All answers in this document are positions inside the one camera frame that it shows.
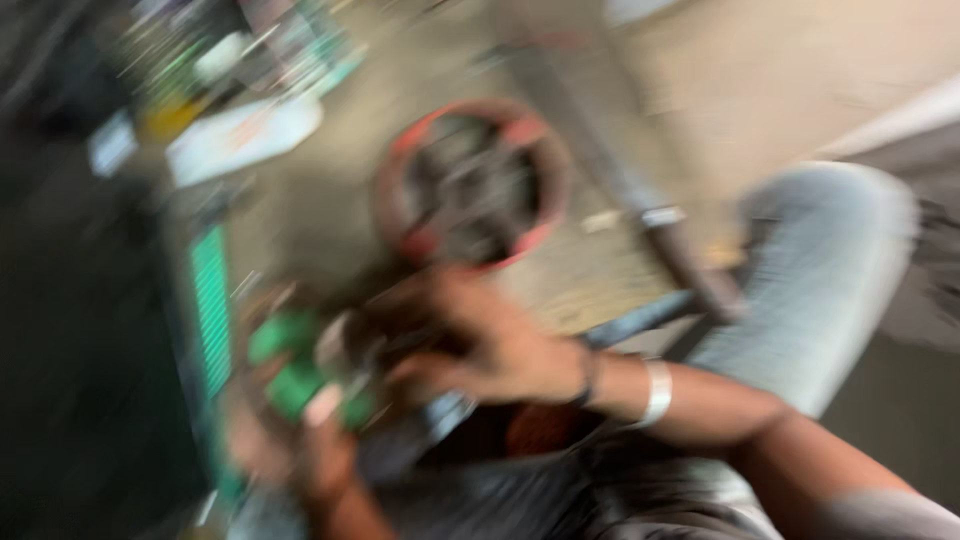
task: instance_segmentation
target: person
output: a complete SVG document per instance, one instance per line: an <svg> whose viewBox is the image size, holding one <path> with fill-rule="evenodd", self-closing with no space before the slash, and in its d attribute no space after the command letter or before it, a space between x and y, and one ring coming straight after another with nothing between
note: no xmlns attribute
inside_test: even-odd
<svg viewBox="0 0 960 540"><path fill-rule="evenodd" d="M577 403L611 422L548 463L374 492L353 468L339 389L328 387L304 414L310 457L297 475L314 536L960 538L960 519L814 420L908 259L909 193L873 169L813 163L743 208L755 242L739 277L752 313L728 327L701 321L664 354L672 361L550 335L461 268L395 287L381 307L426 307L470 346L460 357L407 357L390 380L488 404ZM255 453L235 455L257 474ZM592 510L578 514L584 500Z"/></svg>

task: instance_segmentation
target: fingernail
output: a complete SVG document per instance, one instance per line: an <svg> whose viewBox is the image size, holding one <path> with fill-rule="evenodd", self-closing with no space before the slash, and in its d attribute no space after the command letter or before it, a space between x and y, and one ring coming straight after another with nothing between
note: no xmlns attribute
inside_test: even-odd
<svg viewBox="0 0 960 540"><path fill-rule="evenodd" d="M339 384L324 386L303 410L303 422L311 428L320 426L337 410L343 399L344 391Z"/></svg>

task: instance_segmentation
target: jeans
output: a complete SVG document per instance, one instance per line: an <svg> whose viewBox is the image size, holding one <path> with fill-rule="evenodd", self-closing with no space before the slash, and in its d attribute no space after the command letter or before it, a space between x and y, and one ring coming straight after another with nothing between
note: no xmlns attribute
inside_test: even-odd
<svg viewBox="0 0 960 540"><path fill-rule="evenodd" d="M704 318L663 356L769 390L817 417L906 268L918 229L913 196L878 170L814 162L778 174L740 209L751 240L737 277L749 316L726 327ZM778 536L725 463L679 455L615 424L594 435L561 454L416 474L376 496L402 538L577 537L698 503L722 506L758 537ZM256 521L254 529L266 526Z"/></svg>

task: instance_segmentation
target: sleeve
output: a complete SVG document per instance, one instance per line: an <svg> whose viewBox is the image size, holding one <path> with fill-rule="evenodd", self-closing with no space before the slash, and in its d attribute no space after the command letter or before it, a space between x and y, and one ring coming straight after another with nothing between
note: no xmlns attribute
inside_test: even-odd
<svg viewBox="0 0 960 540"><path fill-rule="evenodd" d="M935 502L897 490L863 490L822 508L811 538L960 540L960 518Z"/></svg>

